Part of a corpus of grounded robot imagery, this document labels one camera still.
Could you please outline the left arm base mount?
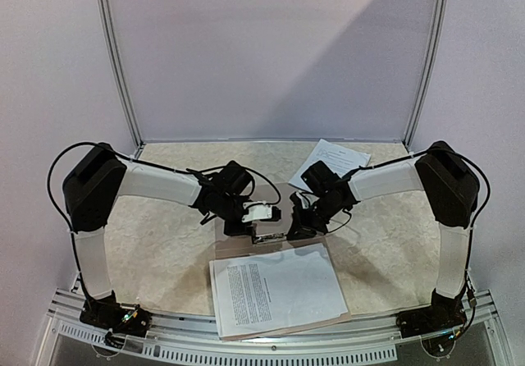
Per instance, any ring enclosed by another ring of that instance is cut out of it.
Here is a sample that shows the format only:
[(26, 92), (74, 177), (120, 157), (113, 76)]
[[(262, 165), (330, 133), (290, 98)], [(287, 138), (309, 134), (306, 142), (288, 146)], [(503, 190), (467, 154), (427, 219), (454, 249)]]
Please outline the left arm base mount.
[(152, 314), (139, 304), (120, 304), (113, 299), (86, 300), (80, 322), (116, 334), (146, 337)]

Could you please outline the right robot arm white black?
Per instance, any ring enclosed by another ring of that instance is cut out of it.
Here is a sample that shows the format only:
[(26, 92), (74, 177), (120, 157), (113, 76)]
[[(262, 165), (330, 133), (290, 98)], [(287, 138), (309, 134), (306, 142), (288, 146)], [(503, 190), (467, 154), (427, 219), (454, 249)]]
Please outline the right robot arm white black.
[(440, 330), (454, 319), (456, 308), (449, 299), (462, 292), (469, 260), (469, 230), (472, 228), (480, 190), (472, 164), (445, 141), (428, 149), (375, 166), (357, 167), (343, 176), (317, 161), (302, 175), (315, 196), (308, 202), (291, 195), (292, 223), (286, 239), (303, 240), (324, 236), (329, 221), (355, 205), (378, 197), (422, 191), (441, 234), (440, 264), (435, 292), (443, 297), (429, 306), (424, 322)]

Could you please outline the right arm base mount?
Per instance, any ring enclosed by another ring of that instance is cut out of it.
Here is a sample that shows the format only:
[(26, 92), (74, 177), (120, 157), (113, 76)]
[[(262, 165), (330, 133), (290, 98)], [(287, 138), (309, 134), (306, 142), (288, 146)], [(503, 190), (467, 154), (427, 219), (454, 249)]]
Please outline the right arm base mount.
[(395, 323), (401, 336), (407, 338), (432, 332), (450, 332), (448, 339), (458, 340), (471, 327), (477, 306), (475, 296), (468, 293), (472, 315), (467, 320), (462, 298), (462, 295), (448, 298), (433, 291), (429, 306), (397, 313)]

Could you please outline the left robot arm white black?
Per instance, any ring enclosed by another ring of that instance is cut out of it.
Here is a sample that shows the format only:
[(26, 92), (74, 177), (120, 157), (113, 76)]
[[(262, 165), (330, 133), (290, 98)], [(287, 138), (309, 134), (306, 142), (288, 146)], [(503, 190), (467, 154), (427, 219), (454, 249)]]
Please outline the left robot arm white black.
[(109, 144), (94, 144), (62, 183), (75, 259), (91, 316), (105, 328), (122, 320), (112, 296), (105, 230), (122, 198), (151, 199), (192, 208), (204, 217), (240, 222), (253, 176), (230, 161), (215, 170), (176, 170), (124, 158)]

